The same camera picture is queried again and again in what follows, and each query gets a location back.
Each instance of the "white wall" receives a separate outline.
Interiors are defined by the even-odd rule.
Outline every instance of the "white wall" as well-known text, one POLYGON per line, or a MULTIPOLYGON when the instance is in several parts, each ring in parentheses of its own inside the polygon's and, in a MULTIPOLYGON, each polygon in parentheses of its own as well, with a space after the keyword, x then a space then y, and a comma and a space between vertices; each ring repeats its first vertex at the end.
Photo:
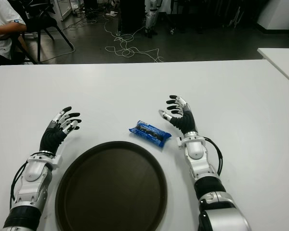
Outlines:
POLYGON ((261 13, 258 24, 268 30, 289 29, 289 0, 271 0, 261 13))

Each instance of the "black chair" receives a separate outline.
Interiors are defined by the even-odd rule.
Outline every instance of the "black chair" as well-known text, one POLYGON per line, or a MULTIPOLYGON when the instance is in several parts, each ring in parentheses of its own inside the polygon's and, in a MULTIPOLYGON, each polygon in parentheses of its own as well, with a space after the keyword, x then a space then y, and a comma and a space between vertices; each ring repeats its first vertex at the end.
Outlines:
POLYGON ((9 3, 14 8, 15 11, 24 20, 27 26, 27 32, 37 32, 38 33, 38 61, 40 61, 40 34, 41 30, 44 30, 46 34, 52 39, 52 35, 48 32, 47 28, 55 27, 64 40, 68 43, 71 49, 74 49, 73 45, 62 33, 61 29, 58 27, 57 21, 52 18, 48 12, 55 13, 53 10, 53 4, 50 0, 9 0, 9 3))

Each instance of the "gray floor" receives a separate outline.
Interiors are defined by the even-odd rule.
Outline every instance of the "gray floor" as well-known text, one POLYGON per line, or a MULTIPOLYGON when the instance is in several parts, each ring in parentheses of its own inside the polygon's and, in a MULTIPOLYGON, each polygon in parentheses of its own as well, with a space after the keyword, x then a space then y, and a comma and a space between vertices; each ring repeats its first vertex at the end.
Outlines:
MULTIPOLYGON (((64 22, 59 22, 61 29, 66 28, 81 18, 70 15, 64 22)), ((77 30, 64 30, 64 34, 74 44, 76 51, 64 55, 45 64, 103 64, 103 63, 147 63, 153 59, 145 54, 135 54, 131 58, 119 57, 114 53, 107 52, 106 46, 115 46, 120 50, 120 42, 114 41, 117 31, 118 19, 114 18, 107 22, 102 15, 97 18, 96 24, 86 24, 77 30)), ((212 60, 243 60, 261 59, 257 53, 259 47, 289 48, 287 35, 266 35, 255 28, 214 28, 205 30, 204 34, 197 34, 193 28, 188 28, 185 33, 176 31, 169 34, 169 26, 165 21, 157 24, 157 36, 149 39, 144 36, 144 31, 137 33, 135 39, 129 42, 127 47, 137 47, 140 51, 149 51, 159 48, 159 55, 165 62, 185 61, 212 61, 212 60)), ((54 42, 47 34, 41 37, 41 60, 46 60, 62 53, 71 51, 58 32, 51 33, 54 42)), ((26 39, 30 53, 37 57, 36 39, 26 39)), ((149 53, 154 58, 157 52, 149 53)))

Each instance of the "person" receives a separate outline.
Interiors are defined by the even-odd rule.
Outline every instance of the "person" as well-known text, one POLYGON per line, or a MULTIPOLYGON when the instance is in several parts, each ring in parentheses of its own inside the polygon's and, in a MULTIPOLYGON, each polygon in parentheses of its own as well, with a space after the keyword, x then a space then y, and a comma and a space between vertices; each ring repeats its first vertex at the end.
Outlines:
MULTIPOLYGON (((26 24, 7 0, 0 0, 0 37, 13 32, 26 31, 26 24)), ((15 64, 11 60, 12 40, 0 41, 0 66, 15 64)))

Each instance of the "black cable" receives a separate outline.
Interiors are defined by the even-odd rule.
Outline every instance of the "black cable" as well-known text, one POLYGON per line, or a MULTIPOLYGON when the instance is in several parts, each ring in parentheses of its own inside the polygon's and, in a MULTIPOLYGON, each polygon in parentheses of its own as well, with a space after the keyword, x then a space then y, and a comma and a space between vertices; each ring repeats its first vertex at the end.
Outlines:
POLYGON ((217 169, 217 175, 220 175, 221 172, 222 172, 222 169, 223 169, 223 155, 222 155, 222 152, 221 150, 217 147, 217 145, 209 138, 207 137, 204 137, 204 139, 206 141, 208 141, 209 143, 211 143, 214 148, 216 149, 216 152, 217 152, 217 155, 218 155, 218 169, 217 169))
POLYGON ((10 209, 12 208, 12 200, 15 200, 15 196, 14 196, 14 189, 15 189, 15 185, 17 183, 17 181, 19 180, 19 178, 21 177, 21 175, 23 174, 26 166, 27 166, 28 162, 26 161, 23 165, 21 165, 21 167, 18 169, 18 171, 16 172, 13 182, 11 184, 11 195, 10 195, 10 209))

